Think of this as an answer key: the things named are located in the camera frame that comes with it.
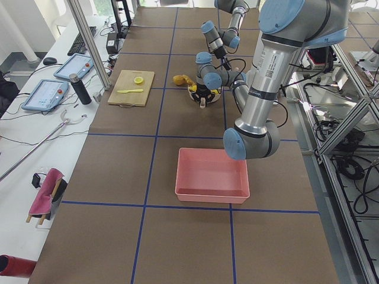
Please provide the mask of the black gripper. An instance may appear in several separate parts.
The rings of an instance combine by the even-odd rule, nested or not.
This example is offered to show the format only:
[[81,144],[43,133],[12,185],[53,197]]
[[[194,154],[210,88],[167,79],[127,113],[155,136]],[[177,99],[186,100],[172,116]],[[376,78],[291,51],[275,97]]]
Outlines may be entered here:
[[222,64],[227,63],[227,51],[226,49],[216,49],[214,55],[221,61]]
[[211,102],[214,99],[214,95],[211,93],[205,85],[197,84],[197,90],[195,91],[195,100],[197,102],[204,98],[206,102]]

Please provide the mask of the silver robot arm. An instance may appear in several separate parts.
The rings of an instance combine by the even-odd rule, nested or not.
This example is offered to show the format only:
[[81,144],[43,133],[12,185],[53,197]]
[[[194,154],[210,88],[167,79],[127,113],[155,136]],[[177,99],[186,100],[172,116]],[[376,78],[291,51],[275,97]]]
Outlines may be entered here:
[[248,73],[219,70],[212,56],[223,57],[226,48],[239,45],[238,31],[248,10],[243,1],[216,1],[216,8],[232,15],[225,32],[211,21],[201,30],[209,51],[196,56],[197,91],[227,86],[242,114],[223,135],[227,155],[235,160],[259,159],[276,152],[278,128],[268,118],[294,52],[328,47],[343,41],[348,29],[349,1],[266,1],[259,13],[262,45],[256,48],[256,66]]
[[214,6],[230,15],[228,26],[217,28],[211,20],[201,25],[201,32],[207,42],[208,52],[217,59],[226,60],[227,49],[237,50],[240,44],[239,30],[250,8],[246,1],[214,1]]

